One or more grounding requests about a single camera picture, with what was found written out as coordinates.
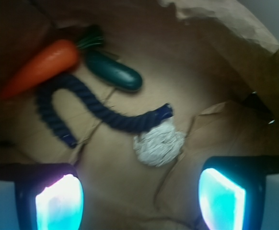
cyan light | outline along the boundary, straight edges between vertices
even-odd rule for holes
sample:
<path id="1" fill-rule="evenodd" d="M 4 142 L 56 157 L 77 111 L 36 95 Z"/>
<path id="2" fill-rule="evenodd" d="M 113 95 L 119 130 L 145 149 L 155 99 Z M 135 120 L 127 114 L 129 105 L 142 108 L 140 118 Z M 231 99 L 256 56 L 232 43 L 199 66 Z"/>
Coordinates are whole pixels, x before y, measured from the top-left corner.
<path id="1" fill-rule="evenodd" d="M 38 230 L 77 230 L 83 214 L 83 188 L 77 177 L 65 175 L 35 198 Z"/>
<path id="2" fill-rule="evenodd" d="M 219 171 L 205 169 L 199 179 L 202 217 L 211 230 L 242 230 L 246 191 Z"/>

orange carrot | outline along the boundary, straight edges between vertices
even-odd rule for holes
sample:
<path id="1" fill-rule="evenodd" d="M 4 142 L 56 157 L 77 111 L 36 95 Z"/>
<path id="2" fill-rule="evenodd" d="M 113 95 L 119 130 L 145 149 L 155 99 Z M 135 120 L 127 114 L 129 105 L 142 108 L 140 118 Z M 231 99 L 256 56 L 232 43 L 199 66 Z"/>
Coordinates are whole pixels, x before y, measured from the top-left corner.
<path id="1" fill-rule="evenodd" d="M 76 65 L 80 59 L 76 45 L 65 39 L 47 46 L 27 62 L 0 92 L 0 99 L 22 93 Z"/>

crumpled paper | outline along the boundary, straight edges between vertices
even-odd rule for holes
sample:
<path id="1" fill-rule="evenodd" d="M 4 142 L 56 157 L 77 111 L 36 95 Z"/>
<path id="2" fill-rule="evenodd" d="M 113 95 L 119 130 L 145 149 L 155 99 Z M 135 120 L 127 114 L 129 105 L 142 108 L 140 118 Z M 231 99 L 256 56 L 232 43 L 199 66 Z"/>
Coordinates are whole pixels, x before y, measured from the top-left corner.
<path id="1" fill-rule="evenodd" d="M 269 114 L 232 101 L 202 111 L 186 138 L 183 157 L 156 196 L 158 210 L 180 221 L 202 225 L 198 180 L 203 164 L 212 156 L 279 155 L 279 136 L 274 136 L 279 124 L 270 121 Z"/>

rope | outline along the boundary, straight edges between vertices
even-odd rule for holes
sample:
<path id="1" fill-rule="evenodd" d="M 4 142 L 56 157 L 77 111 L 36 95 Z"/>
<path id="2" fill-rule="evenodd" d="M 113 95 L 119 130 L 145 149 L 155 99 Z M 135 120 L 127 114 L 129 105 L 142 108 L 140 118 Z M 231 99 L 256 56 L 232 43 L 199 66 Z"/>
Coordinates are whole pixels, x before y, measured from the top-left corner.
<path id="1" fill-rule="evenodd" d="M 36 103 L 41 119 L 55 136 L 59 137 L 72 149 L 76 147 L 77 140 L 52 105 L 52 94 L 58 89 L 67 89 L 73 92 L 96 117 L 110 127 L 128 133 L 148 132 L 151 128 L 158 126 L 164 119 L 173 116 L 169 104 L 139 116 L 123 116 L 105 107 L 79 79 L 71 74 L 63 73 L 45 82 L 37 90 Z"/>

carrot toy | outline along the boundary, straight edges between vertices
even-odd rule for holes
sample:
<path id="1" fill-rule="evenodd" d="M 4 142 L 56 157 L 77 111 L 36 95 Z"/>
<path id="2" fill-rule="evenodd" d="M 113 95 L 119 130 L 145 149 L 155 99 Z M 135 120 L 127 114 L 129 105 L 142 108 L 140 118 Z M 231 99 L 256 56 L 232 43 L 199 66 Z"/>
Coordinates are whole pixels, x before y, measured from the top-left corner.
<path id="1" fill-rule="evenodd" d="M 103 44 L 99 26 L 90 26 L 77 43 L 60 39 L 44 48 L 29 60 L 0 91 L 0 99 L 16 96 L 75 66 L 80 59 L 79 50 Z"/>

